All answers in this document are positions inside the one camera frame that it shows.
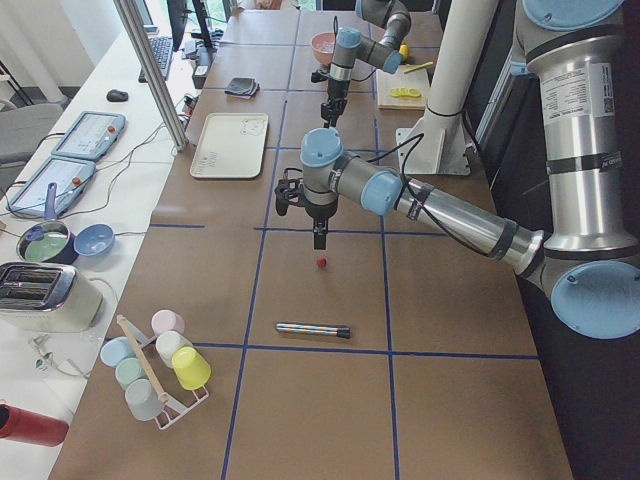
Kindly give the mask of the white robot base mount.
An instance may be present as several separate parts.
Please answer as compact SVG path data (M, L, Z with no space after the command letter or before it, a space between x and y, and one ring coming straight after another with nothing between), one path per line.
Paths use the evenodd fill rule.
M406 174L470 173L462 124L464 103L497 6L497 0L451 2L424 115L412 128L396 130L399 144L423 136L398 151L399 166Z

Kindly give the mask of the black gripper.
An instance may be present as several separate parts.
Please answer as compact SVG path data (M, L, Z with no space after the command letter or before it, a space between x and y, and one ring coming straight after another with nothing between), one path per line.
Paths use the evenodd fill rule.
M314 249L326 249L326 235L323 232L318 233L317 231L328 230L329 220L337 212L337 201L334 200L325 205L308 201L305 211L313 220L313 229L315 230L313 232Z
M339 117L344 113L347 105L349 81L328 78L328 99L321 104L321 118L325 121L325 127L336 127Z

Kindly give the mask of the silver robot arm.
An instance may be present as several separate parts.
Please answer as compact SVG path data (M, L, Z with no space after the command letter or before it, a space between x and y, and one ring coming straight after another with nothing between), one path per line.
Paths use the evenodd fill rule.
M300 200L323 248L340 197L367 211L403 213L430 223L467 248L510 264L543 291L556 317L597 339L639 328L639 243L623 225L622 159L617 145L611 58L623 38L618 1L519 1L511 65L540 84L546 172L553 230L530 231L421 181L461 168L453 135L497 5L452 3L423 116L400 131L398 169L376 166L344 150L336 121L351 72L364 61L392 73L411 21L398 1L360 1L357 15L384 29L373 41L352 28L336 38L328 75L326 126L301 145Z
M380 41L359 30L340 27L335 34L334 50L328 71L327 100L321 104L324 127L335 127L347 105L352 70L357 60L393 74L402 63L399 48L411 28L411 16L402 1L357 1L356 14L364 21L384 29Z

